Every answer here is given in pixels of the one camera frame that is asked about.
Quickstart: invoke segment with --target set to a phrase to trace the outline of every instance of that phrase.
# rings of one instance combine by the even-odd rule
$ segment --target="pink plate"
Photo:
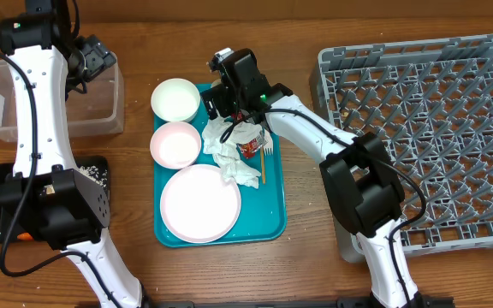
[[[162,125],[151,137],[151,156],[168,169],[191,165],[201,151],[201,136],[191,124],[176,121]]]
[[[193,165],[173,175],[161,194],[161,217],[180,240],[202,244],[223,237],[237,222],[241,194],[220,168]]]

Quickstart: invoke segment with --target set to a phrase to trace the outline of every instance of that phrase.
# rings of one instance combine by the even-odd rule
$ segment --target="dish rack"
[[[377,134],[422,188],[427,212],[401,231],[405,254],[493,247],[493,34],[327,48],[310,86],[318,115]],[[419,197],[403,184],[412,217]],[[347,261],[364,259],[338,223],[336,236]]]

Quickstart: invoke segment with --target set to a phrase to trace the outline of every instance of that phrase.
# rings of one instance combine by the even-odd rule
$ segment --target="wood surface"
[[[148,150],[150,96],[171,77],[212,82],[206,62],[223,47],[251,48],[270,83],[294,89],[311,107],[308,76],[325,47],[493,33],[493,18],[93,24],[119,57],[126,87],[125,132],[73,139],[75,155],[104,155],[112,171],[111,236],[125,264],[155,300],[198,303],[333,300],[368,295],[366,264],[340,258],[317,165],[281,140],[288,226],[277,240],[169,249],[153,233],[153,161]],[[0,163],[15,145],[0,141]],[[9,248],[8,266],[25,269],[55,252],[42,243]],[[493,250],[408,260],[422,293],[454,296],[458,307],[493,308]],[[0,307],[72,307],[96,300],[79,271],[63,260],[23,278],[0,272]]]
[[[81,22],[274,21],[286,19],[493,16],[487,0],[77,0]],[[71,0],[70,14],[74,16]],[[24,0],[0,0],[0,19],[23,13]]]

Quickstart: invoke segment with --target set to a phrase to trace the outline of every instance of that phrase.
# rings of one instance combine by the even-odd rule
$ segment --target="white fork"
[[[265,130],[265,145],[264,145],[264,154],[265,155],[273,155],[273,139],[271,138],[270,132]]]

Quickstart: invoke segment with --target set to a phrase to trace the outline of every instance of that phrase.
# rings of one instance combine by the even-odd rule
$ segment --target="orange object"
[[[18,234],[16,238],[18,240],[33,240],[33,237],[29,233]]]

